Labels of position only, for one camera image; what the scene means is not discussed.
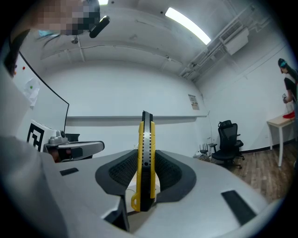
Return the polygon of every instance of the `yellow utility knife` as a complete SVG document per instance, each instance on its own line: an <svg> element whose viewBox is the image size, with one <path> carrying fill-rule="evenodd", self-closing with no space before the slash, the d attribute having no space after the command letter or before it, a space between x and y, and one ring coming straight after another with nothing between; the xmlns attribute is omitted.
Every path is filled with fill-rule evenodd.
<svg viewBox="0 0 298 238"><path fill-rule="evenodd" d="M153 115L143 111L139 127L138 168L136 193L131 207L137 212L147 212L155 200L155 124Z"/></svg>

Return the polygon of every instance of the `table leg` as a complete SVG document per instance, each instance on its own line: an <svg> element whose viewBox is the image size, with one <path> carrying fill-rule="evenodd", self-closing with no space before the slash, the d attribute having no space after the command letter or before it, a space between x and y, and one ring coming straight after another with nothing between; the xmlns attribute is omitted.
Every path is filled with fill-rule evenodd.
<svg viewBox="0 0 298 238"><path fill-rule="evenodd" d="M271 135L271 129L270 129L270 125L268 125L268 134L269 134L269 144L270 144L270 149L272 150L272 135Z"/></svg>
<svg viewBox="0 0 298 238"><path fill-rule="evenodd" d="M283 136L283 128L279 127L279 158L278 158L278 166L281 166L281 162L283 161L283 150L284 150L284 136Z"/></svg>

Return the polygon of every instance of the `office chair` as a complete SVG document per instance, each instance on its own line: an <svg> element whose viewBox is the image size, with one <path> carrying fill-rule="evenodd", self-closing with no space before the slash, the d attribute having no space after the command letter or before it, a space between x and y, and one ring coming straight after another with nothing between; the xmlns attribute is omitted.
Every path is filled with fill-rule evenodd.
<svg viewBox="0 0 298 238"><path fill-rule="evenodd" d="M221 126L227 126L227 125L232 125L232 122L231 120L227 120L227 121L223 121L223 122L219 122L218 124L218 127L221 127ZM238 148L238 155L239 157L242 157L242 160L245 160L244 156L242 155L241 151L240 151L240 148L243 146L243 142L241 140L236 140L236 144L235 144L235 147Z"/></svg>
<svg viewBox="0 0 298 238"><path fill-rule="evenodd" d="M211 144L210 147L214 148L212 158L223 161L224 166L238 166L242 169L240 164L235 164L235 157L239 156L239 147L237 144L237 131L238 125L236 123L223 123L219 125L218 133L220 137L220 150L216 151L217 144Z"/></svg>

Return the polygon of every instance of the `white table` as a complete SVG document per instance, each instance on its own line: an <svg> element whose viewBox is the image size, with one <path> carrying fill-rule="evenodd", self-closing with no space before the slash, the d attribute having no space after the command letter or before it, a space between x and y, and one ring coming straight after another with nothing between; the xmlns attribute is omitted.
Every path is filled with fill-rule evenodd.
<svg viewBox="0 0 298 238"><path fill-rule="evenodd" d="M269 140L270 140L270 149L272 150L272 135L270 126L274 126L278 128L279 131L279 158L278 158L278 166L281 166L281 162L283 160L283 149L284 149L284 137L283 137L283 127L292 124L295 122L295 118L286 119L283 116L279 116L267 121L268 128L269 128Z"/></svg>

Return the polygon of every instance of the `whiteboard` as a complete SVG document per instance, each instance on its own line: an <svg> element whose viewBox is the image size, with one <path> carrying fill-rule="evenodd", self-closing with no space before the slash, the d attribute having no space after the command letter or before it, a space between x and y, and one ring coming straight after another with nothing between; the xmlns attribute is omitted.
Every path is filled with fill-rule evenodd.
<svg viewBox="0 0 298 238"><path fill-rule="evenodd" d="M19 54L13 82L17 88L23 92L26 82L32 78L35 78L40 82L40 90L35 106L28 107L16 133L16 137L21 140L27 139L32 119L54 130L64 131L69 107L69 103L45 84L26 62L23 56Z"/></svg>

